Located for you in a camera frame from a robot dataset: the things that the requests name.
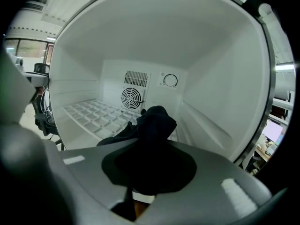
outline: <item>fan grille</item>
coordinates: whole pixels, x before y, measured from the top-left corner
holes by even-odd
[[[123,105],[128,109],[136,109],[142,102],[141,94],[134,88],[126,88],[121,95]]]

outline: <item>wooden desk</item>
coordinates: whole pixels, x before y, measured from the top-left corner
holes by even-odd
[[[265,160],[266,162],[269,160],[270,156],[263,153],[258,147],[255,148],[255,151]]]

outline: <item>black chair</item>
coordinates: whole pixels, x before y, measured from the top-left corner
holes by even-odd
[[[35,111],[35,124],[37,125],[38,129],[41,130],[44,136],[48,136],[49,134],[59,135],[57,128],[54,122],[51,121],[49,115],[47,115],[46,111],[42,111],[40,104],[41,104],[42,96],[37,96],[31,103],[33,105]],[[55,142],[56,145],[61,144],[61,150],[65,149],[65,145],[63,144],[61,138]]]
[[[33,72],[35,73],[42,73],[42,74],[49,74],[49,68],[50,66],[45,63],[36,63],[34,65],[34,70]]]

